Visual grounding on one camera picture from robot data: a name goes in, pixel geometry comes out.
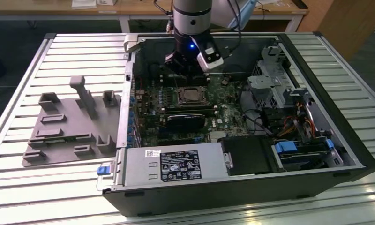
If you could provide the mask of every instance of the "white table leg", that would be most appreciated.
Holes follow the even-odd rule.
[[[131,33],[130,16],[129,15],[119,16],[119,23],[121,23],[122,32],[123,33]]]
[[[299,24],[302,22],[303,15],[295,15],[287,24],[286,32],[295,32],[298,30]]]

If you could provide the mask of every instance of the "power supply label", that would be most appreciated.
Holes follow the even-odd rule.
[[[202,178],[198,150],[162,153],[161,166],[165,182]]]

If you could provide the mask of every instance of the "slatted aluminum table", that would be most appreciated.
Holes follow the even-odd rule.
[[[84,75],[95,96],[104,90],[123,94],[125,36],[58,34],[42,43],[0,118],[0,224],[374,224],[375,173],[302,200],[127,218],[96,189],[98,167],[113,158],[22,166],[43,92],[75,98],[70,77]],[[324,37],[313,33],[289,37],[375,157],[375,93]]]

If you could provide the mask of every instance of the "cpu socket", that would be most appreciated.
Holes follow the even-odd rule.
[[[178,88],[179,105],[209,105],[206,89],[203,87]]]

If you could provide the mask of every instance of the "blue latch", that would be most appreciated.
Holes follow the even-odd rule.
[[[289,141],[289,142],[278,142],[275,145],[275,149],[278,153],[287,152],[287,151],[298,151],[295,142]]]
[[[109,166],[100,166],[98,169],[98,175],[103,176],[103,175],[111,175],[110,172],[110,165]]]
[[[328,140],[326,140],[326,144],[328,144],[328,146],[329,146],[330,149],[334,148],[334,142],[333,142],[332,139],[328,139]]]

